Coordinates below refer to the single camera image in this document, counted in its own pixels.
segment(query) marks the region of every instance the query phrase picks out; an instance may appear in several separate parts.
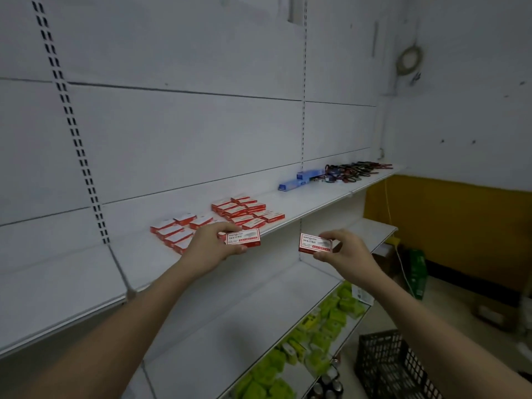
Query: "pile of scissors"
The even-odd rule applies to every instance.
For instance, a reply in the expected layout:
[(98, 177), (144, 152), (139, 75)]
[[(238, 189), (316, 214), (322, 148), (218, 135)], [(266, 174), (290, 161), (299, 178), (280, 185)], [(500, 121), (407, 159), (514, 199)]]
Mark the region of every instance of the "pile of scissors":
[(327, 183), (335, 183), (342, 180), (345, 183), (362, 180), (362, 177), (368, 177), (377, 174), (377, 169), (393, 169), (392, 164), (381, 164), (371, 161), (358, 161), (344, 165), (326, 165), (325, 175), (315, 178), (324, 180)]

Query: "person's left hand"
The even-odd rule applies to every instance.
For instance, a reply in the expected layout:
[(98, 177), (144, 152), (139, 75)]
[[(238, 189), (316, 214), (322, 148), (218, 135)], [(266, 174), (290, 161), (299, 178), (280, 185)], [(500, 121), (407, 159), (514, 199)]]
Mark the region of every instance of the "person's left hand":
[(228, 256), (244, 253), (247, 246), (226, 245), (218, 239), (219, 232), (236, 231), (242, 231), (242, 228), (230, 222), (217, 222), (201, 227), (194, 234), (190, 245), (178, 262), (179, 265), (186, 266), (194, 278), (199, 278), (214, 270)]

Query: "black plastic crate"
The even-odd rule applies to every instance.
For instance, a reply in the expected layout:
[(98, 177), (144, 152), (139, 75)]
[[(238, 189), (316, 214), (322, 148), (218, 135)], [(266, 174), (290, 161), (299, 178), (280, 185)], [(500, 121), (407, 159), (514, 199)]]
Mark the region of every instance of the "black plastic crate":
[(360, 336), (355, 374), (370, 399), (443, 399), (398, 330)]

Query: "finger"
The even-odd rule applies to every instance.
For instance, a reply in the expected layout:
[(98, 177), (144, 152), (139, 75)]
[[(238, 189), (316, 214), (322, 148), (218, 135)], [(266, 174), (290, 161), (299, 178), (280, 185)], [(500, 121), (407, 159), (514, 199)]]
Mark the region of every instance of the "finger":
[(215, 224), (212, 224), (210, 227), (212, 227), (216, 233), (223, 232), (223, 231), (224, 232), (242, 231), (241, 227), (234, 225), (232, 222), (216, 222)]
[(240, 255), (247, 251), (247, 246), (245, 245), (226, 245), (224, 248), (225, 257), (231, 255)]
[(343, 242), (340, 242), (338, 245), (336, 245), (333, 249), (332, 249), (332, 253), (338, 253), (340, 252), (340, 249), (342, 249), (342, 246), (344, 245)]
[(349, 231), (347, 230), (331, 230), (322, 232), (319, 237), (325, 239), (337, 239), (338, 241), (345, 241), (345, 238), (347, 237), (348, 233)]
[(327, 262), (329, 264), (333, 264), (336, 259), (336, 255), (330, 252), (316, 252), (313, 254), (313, 257), (314, 259), (317, 259), (321, 262)]

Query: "white cord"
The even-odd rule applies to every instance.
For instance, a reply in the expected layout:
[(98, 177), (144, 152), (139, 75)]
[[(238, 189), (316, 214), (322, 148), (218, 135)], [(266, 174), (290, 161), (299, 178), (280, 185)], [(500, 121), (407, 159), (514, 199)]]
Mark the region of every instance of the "white cord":
[[(392, 214), (390, 213), (390, 203), (388, 202), (388, 184), (387, 179), (384, 180), (384, 193), (386, 195), (386, 207), (388, 208), (388, 216), (390, 218), (390, 225), (392, 225)], [(406, 285), (408, 286), (410, 293), (412, 294), (412, 297), (415, 297), (414, 290), (412, 290), (412, 287), (410, 287), (410, 283), (408, 282), (408, 279), (406, 278), (406, 273), (404, 272), (404, 266), (403, 261), (401, 260), (401, 255), (399, 254), (399, 251), (397, 250), (397, 245), (394, 244), (395, 253), (397, 254), (397, 257), (399, 259), (399, 263), (401, 264), (401, 270), (403, 272), (404, 281), (406, 282)]]

